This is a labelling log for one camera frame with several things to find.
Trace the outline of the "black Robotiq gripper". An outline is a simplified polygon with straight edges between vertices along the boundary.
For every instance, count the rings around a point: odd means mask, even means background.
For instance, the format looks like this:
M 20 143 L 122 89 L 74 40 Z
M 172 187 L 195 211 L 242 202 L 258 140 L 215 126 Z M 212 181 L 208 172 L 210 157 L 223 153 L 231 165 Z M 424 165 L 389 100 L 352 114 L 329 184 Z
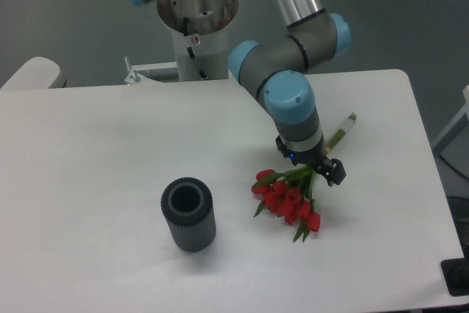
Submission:
M 281 136 L 276 138 L 278 151 L 286 159 L 296 166 L 298 164 L 311 166 L 317 174 L 322 175 L 327 184 L 340 185 L 347 173 L 343 163 L 335 158 L 329 159 L 324 150 L 324 138 L 322 137 L 313 147 L 289 147 Z

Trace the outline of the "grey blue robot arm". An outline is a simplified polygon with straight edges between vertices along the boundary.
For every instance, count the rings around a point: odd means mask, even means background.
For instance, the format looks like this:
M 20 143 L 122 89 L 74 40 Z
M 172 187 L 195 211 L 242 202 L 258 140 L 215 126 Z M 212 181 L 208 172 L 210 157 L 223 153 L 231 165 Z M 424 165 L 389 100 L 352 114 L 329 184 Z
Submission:
M 310 166 L 329 185 L 346 172 L 326 155 L 314 91 L 306 78 L 311 68 L 350 47 L 347 22 L 328 13 L 320 0 L 276 0 L 287 37 L 267 47 L 246 40 L 227 48 L 226 30 L 235 19 L 238 0 L 130 0 L 155 3 L 172 35 L 179 80 L 234 77 L 273 119 L 278 151 L 293 164 Z

